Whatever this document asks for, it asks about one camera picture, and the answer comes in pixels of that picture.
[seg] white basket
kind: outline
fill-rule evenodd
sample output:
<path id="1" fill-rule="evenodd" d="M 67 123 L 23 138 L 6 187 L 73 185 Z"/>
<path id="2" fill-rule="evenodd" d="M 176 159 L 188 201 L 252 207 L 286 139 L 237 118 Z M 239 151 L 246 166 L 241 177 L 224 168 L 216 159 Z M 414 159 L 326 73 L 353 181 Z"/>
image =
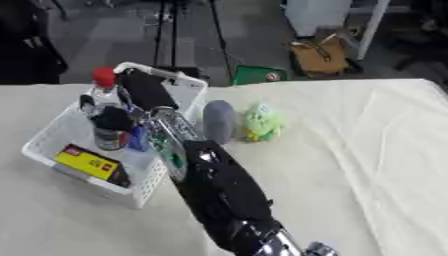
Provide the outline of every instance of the white basket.
<path id="1" fill-rule="evenodd" d="M 165 85 L 165 87 L 178 103 L 179 111 L 194 124 L 202 115 L 207 83 L 185 75 L 178 76 L 176 83 L 179 86 Z M 123 188 L 57 164 L 54 161 L 56 155 L 70 143 L 121 161 L 129 174 L 131 187 Z M 152 148 L 143 153 L 132 149 L 106 152 L 96 147 L 93 142 L 92 125 L 79 110 L 78 102 L 70 105 L 26 143 L 22 153 L 56 170 L 85 180 L 89 187 L 99 191 L 103 196 L 132 208 L 143 207 L 167 172 L 161 158 Z"/>

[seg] green bin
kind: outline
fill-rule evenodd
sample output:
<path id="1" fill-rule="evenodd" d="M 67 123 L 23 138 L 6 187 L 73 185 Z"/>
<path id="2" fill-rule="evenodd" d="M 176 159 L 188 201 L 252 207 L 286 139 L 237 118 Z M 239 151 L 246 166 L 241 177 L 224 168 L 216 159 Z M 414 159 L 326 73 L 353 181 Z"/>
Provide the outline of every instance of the green bin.
<path id="1" fill-rule="evenodd" d="M 288 74 L 282 69 L 244 66 L 237 68 L 233 85 L 259 84 L 268 82 L 287 81 Z"/>

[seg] red bottle cap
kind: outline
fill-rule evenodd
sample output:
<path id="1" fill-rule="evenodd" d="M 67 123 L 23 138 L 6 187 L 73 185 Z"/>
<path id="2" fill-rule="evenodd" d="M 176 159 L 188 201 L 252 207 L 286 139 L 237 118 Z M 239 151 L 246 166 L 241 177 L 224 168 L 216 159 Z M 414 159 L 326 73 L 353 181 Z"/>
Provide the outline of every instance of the red bottle cap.
<path id="1" fill-rule="evenodd" d="M 112 89 L 115 84 L 114 70 L 108 67 L 96 68 L 93 71 L 93 80 L 101 88 Z"/>

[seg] white tablecloth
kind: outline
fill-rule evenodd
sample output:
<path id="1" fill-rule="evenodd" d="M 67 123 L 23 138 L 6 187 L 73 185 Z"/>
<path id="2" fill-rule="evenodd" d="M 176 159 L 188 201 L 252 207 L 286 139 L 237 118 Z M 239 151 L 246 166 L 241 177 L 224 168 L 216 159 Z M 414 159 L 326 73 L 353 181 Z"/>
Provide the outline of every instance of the white tablecloth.
<path id="1" fill-rule="evenodd" d="M 170 181 L 142 210 L 80 189 L 20 154 L 87 85 L 0 87 L 1 255 L 225 254 Z M 297 242 L 343 256 L 448 255 L 448 104 L 425 80 L 288 82 L 213 88 L 237 110 L 266 101 L 283 134 L 230 153 L 274 199 Z"/>

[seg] gray floor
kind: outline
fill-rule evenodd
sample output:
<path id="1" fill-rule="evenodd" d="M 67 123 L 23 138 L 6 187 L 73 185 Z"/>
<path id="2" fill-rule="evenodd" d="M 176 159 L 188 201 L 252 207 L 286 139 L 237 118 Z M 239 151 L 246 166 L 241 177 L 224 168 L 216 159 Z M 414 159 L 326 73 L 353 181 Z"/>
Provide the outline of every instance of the gray floor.
<path id="1" fill-rule="evenodd" d="M 101 4 L 86 7 L 83 0 L 60 0 L 70 20 L 60 21 L 51 10 L 51 35 L 67 59 L 70 70 L 62 83 L 90 82 L 97 66 L 115 66 L 123 61 L 152 65 L 157 3 L 139 3 L 109 9 Z M 210 77 L 211 86 L 228 86 L 226 69 L 219 52 L 216 30 L 206 0 L 195 0 L 180 17 L 178 65 L 198 66 Z M 282 68 L 296 77 L 288 59 L 288 42 L 293 32 L 274 0 L 218 0 L 223 33 L 233 69 L 239 64 Z M 160 64 L 170 62 L 170 25 L 165 28 Z M 377 42 L 361 63 L 365 72 L 336 79 L 424 77 L 440 82 L 443 68 L 417 64 L 406 72 L 392 67 L 402 56 L 385 50 Z"/>

